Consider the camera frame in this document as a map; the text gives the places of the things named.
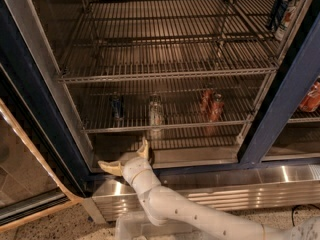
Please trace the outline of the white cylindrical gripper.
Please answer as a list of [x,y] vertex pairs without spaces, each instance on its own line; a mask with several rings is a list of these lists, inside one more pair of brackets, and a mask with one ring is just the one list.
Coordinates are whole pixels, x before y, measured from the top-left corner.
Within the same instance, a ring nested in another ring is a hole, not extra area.
[[98,165],[100,168],[114,176],[121,177],[123,174],[123,178],[129,183],[132,184],[134,178],[141,172],[146,170],[151,170],[149,162],[146,160],[149,158],[149,143],[145,137],[142,138],[142,145],[137,150],[137,154],[139,157],[130,159],[123,167],[120,161],[106,162],[99,161]]

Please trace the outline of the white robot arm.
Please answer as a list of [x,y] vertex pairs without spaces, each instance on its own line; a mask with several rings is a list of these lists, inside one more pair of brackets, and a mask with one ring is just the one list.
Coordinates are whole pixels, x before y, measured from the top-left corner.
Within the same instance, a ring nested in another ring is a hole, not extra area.
[[100,160],[98,164],[103,171],[125,179],[136,192],[154,226],[162,226],[169,219],[177,220],[219,240],[320,240],[320,217],[312,217],[291,229],[281,230],[196,204],[163,186],[149,163],[146,138],[142,139],[136,156],[124,164],[119,160]]

